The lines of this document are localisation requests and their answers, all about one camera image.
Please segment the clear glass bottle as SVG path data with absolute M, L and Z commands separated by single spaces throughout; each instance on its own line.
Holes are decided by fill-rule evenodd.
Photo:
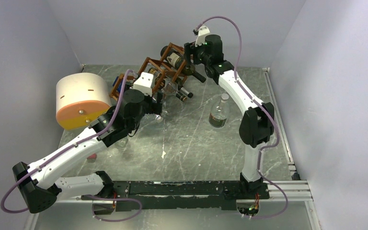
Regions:
M 167 110 L 162 110 L 161 114 L 148 114 L 145 117 L 149 120 L 149 121 L 154 121 L 156 123 L 162 123 L 166 116 L 168 115 L 168 111 Z

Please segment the dark wine bottle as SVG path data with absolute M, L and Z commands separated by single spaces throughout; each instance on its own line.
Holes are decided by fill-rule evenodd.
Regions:
M 180 73 L 186 76 L 194 76 L 200 82 L 204 83 L 206 81 L 206 78 L 196 71 L 194 64 L 192 64 L 191 62 L 187 64 L 184 55 L 180 53 L 178 50 L 184 49 L 180 46 L 178 46 L 177 49 L 174 49 L 173 47 L 170 48 L 164 59 L 164 62 L 166 64 L 163 66 L 164 67 L 169 66 L 171 69 L 178 70 L 181 67 L 181 65 L 185 63 Z

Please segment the green wine bottle tan label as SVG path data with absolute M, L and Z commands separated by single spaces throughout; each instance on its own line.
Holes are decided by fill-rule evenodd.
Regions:
M 171 80 L 169 84 L 172 86 L 172 89 L 176 92 L 176 97 L 181 101 L 185 101 L 186 98 L 192 98 L 194 94 L 188 91 L 184 87 L 184 80 L 178 77 L 174 82 Z

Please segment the blue square bottle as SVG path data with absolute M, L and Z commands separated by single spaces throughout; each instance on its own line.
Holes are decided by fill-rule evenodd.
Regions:
M 132 76 L 128 75 L 127 77 L 127 81 L 125 83 L 125 90 L 129 89 L 132 87 L 132 82 L 131 82 L 131 78 Z M 110 92 L 110 97 L 116 96 L 118 97 L 118 95 L 120 94 L 120 91 L 122 89 L 122 82 L 124 79 L 124 74 L 120 74 L 119 77 L 117 77 L 113 83 L 113 88 Z

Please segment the clear round bottle red label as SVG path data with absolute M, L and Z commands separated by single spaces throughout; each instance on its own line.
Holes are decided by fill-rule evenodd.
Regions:
M 222 128 L 225 126 L 230 111 L 227 106 L 229 98 L 227 93 L 223 93 L 219 100 L 212 105 L 208 118 L 208 122 L 212 127 Z

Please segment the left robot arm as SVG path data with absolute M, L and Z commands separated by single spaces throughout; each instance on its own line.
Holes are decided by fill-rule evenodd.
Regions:
M 162 92 L 146 96 L 139 90 L 128 89 L 115 106 L 93 120 L 69 143 L 33 163 L 14 165 L 12 171 L 27 211 L 39 213 L 57 200 L 75 196 L 113 198 L 114 183 L 104 171 L 70 178 L 63 175 L 87 157 L 135 134 L 144 115 L 160 115 L 162 99 Z

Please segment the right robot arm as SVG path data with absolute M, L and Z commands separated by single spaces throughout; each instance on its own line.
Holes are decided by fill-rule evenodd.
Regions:
M 252 198 L 263 182 L 259 174 L 262 159 L 259 149 L 274 133 L 270 121 L 274 106 L 257 98 L 237 75 L 235 67 L 225 60 L 219 35 L 207 35 L 201 45 L 186 43 L 184 58 L 194 65 L 204 65 L 207 76 L 225 90 L 242 113 L 239 135 L 245 144 L 245 157 L 239 191 L 244 198 Z

